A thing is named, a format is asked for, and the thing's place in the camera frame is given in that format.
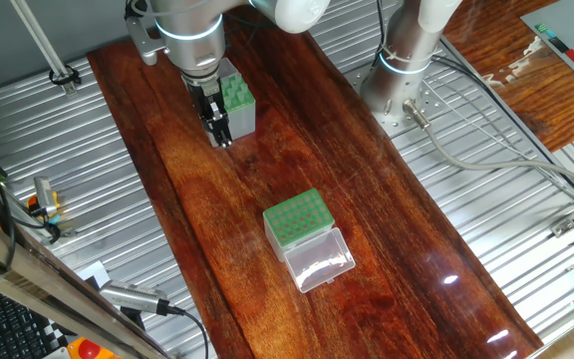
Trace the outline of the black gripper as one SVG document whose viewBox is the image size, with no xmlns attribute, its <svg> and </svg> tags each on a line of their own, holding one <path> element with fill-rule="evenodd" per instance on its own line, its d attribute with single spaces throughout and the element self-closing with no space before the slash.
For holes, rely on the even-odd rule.
<svg viewBox="0 0 574 359">
<path fill-rule="evenodd" d="M 229 147 L 232 138 L 220 82 L 210 80 L 200 84 L 188 83 L 187 88 L 211 145 Z"/>
</svg>

